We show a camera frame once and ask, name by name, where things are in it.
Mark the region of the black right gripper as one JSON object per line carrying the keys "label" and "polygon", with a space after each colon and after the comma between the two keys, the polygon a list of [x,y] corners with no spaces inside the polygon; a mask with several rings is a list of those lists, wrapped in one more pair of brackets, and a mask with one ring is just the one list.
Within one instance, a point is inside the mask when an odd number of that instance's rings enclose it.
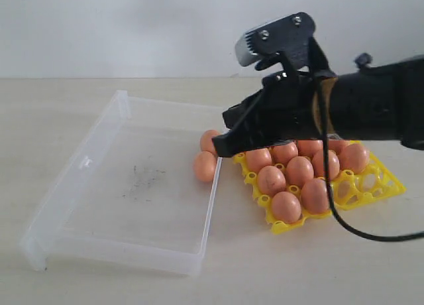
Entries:
{"label": "black right gripper", "polygon": [[229,130],[212,138],[219,157],[281,144],[293,139],[317,139],[313,118],[315,87],[304,73],[292,83],[282,72],[262,79],[262,87],[223,112]]}

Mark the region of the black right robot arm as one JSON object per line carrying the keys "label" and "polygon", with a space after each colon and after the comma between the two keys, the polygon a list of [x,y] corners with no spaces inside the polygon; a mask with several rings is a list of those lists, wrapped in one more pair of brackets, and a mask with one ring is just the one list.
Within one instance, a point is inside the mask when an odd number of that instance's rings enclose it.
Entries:
{"label": "black right robot arm", "polygon": [[291,140],[337,135],[344,140],[399,141],[423,148],[423,57],[371,67],[367,54],[355,73],[289,69],[223,113],[227,132],[213,138],[220,157]]}

